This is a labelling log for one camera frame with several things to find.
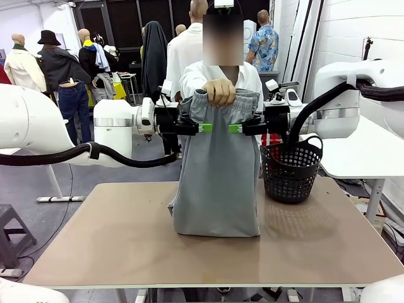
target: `white shirt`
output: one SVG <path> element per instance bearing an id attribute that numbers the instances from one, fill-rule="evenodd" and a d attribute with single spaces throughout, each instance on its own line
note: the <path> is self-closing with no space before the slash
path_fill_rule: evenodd
<path id="1" fill-rule="evenodd" d="M 46 92 L 45 77 L 36 58 L 26 50 L 13 49 L 4 63 L 10 82 L 38 92 Z"/>
<path id="2" fill-rule="evenodd" d="M 259 93 L 257 111 L 262 111 L 264 109 L 263 86 L 257 69 L 247 62 L 239 68 L 235 87 Z M 204 66 L 202 61 L 191 64 L 184 70 L 180 80 L 181 95 L 183 98 L 188 98 L 194 94 L 195 90 L 202 88 L 207 81 L 216 79 L 227 79 L 219 66 Z"/>
<path id="3" fill-rule="evenodd" d="M 192 23 L 187 30 L 170 41 L 167 47 L 166 80 L 172 81 L 172 98 L 181 90 L 179 81 L 185 68 L 203 59 L 202 41 L 201 23 Z"/>

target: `brown tabletop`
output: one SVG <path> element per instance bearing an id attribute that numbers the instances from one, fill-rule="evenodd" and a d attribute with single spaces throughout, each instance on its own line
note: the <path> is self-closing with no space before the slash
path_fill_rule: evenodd
<path id="1" fill-rule="evenodd" d="M 333 179 L 284 205 L 259 185 L 261 237 L 174 232 L 176 182 L 99 184 L 24 283 L 52 288 L 363 286 L 404 267 Z"/>

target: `blue jeans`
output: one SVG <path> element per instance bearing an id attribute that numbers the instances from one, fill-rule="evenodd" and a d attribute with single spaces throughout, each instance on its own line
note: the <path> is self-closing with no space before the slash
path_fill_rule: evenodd
<path id="1" fill-rule="evenodd" d="M 91 141 L 90 114 L 88 113 L 88 95 L 84 82 L 79 81 L 75 86 L 59 87 L 59 109 L 63 119 L 68 120 L 66 128 L 74 145 L 77 145 L 77 133 L 74 126 L 74 113 L 78 113 L 81 124 L 83 142 Z"/>

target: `black coat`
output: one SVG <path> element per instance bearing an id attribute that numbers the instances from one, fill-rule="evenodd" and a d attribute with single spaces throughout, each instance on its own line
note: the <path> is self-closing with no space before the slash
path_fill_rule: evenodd
<path id="1" fill-rule="evenodd" d="M 58 91 L 59 84 L 69 81 L 70 78 L 79 79 L 85 84 L 91 82 L 91 77 L 80 66 L 77 58 L 68 51 L 56 47 L 42 49 L 38 54 L 44 60 L 44 69 L 54 92 Z"/>
<path id="2" fill-rule="evenodd" d="M 107 58 L 111 72 L 115 73 L 116 71 L 118 71 L 117 59 L 115 59 L 115 57 L 109 52 L 104 51 L 104 53 L 105 57 Z M 102 68 L 99 68 L 97 65 L 95 65 L 96 56 L 96 50 L 85 49 L 84 47 L 78 52 L 78 60 L 80 62 L 80 65 L 91 76 L 92 80 L 97 76 L 97 74 L 105 72 Z"/>
<path id="3" fill-rule="evenodd" d="M 160 96 L 158 87 L 163 85 L 167 73 L 167 39 L 157 21 L 147 23 L 145 32 L 141 63 L 143 96 L 156 102 Z"/>

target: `plastic stool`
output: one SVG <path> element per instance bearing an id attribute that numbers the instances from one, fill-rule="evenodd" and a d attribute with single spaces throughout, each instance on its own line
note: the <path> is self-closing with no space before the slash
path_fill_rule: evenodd
<path id="1" fill-rule="evenodd" d="M 6 225 L 15 219 L 21 225 L 21 229 L 6 229 Z M 25 236 L 17 244 L 10 241 L 10 236 L 13 234 L 25 234 Z M 0 260 L 7 268 L 15 268 L 18 266 L 18 253 L 30 242 L 33 245 L 37 244 L 37 240 L 33 237 L 28 227 L 24 224 L 23 220 L 9 205 L 0 205 Z"/>

